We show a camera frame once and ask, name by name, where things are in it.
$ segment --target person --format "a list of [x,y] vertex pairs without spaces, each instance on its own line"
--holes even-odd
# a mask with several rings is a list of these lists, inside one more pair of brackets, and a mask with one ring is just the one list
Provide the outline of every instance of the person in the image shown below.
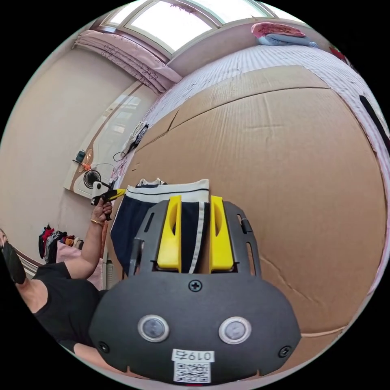
[[96,307],[106,290],[99,291],[87,279],[94,273],[102,245],[102,230],[110,202],[99,204],[92,212],[91,222],[78,258],[38,268],[30,280],[6,234],[0,230],[0,248],[11,278],[23,301],[46,331],[76,356],[106,370],[140,377],[129,369],[123,373],[109,366],[89,337],[89,326]]

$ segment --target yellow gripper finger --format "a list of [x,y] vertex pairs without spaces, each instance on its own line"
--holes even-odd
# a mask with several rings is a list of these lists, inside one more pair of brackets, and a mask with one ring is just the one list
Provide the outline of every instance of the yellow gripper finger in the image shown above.
[[161,269],[182,272],[182,197],[169,199],[162,229],[157,265]]
[[221,197],[211,196],[209,273],[229,271],[232,267],[233,253],[223,201]]

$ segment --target striped bed sheet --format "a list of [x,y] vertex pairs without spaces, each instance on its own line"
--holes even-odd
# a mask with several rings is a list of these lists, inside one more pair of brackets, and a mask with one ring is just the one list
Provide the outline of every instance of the striped bed sheet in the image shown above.
[[[355,113],[366,132],[367,138],[382,171],[387,207],[386,241],[377,275],[369,293],[372,293],[384,273],[390,256],[390,159],[377,127],[363,107],[359,95],[363,95],[373,107],[388,136],[389,129],[380,107],[363,78],[334,55],[305,46],[254,46],[229,54],[183,78],[178,84],[161,95],[144,117],[153,126],[165,115],[179,107],[198,92],[228,78],[256,69],[281,65],[301,65],[310,70],[335,90]],[[131,159],[129,158],[124,172]]]

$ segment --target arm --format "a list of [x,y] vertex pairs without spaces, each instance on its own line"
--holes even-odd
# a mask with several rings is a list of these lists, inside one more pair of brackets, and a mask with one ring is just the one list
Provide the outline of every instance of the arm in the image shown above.
[[110,214],[111,211],[110,202],[103,204],[103,201],[100,200],[95,207],[82,246],[81,256],[64,262],[72,279],[88,279],[95,272],[100,259],[104,221],[106,214]]
[[103,360],[103,358],[100,356],[100,354],[96,348],[88,347],[88,346],[83,345],[83,344],[76,344],[74,346],[74,354],[80,359],[86,360],[87,362],[89,362],[97,367],[111,371],[115,374],[122,374],[122,375],[126,375],[128,377],[147,379],[147,378],[142,377],[140,375],[133,374],[129,370],[129,368],[127,369],[126,373],[123,373],[122,371],[119,371],[116,368],[111,367]]

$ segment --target cardboard box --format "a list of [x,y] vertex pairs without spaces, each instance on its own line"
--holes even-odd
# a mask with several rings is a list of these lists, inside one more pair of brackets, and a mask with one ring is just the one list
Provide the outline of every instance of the cardboard box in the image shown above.
[[[169,184],[207,178],[212,195],[244,210],[262,277],[287,296],[302,333],[335,330],[322,336],[331,342],[352,319],[381,259],[386,199],[355,115],[312,72],[256,70],[187,100],[150,128],[123,186],[157,177]],[[206,250],[203,272],[207,257]],[[302,341],[283,369],[326,347],[314,340]]]

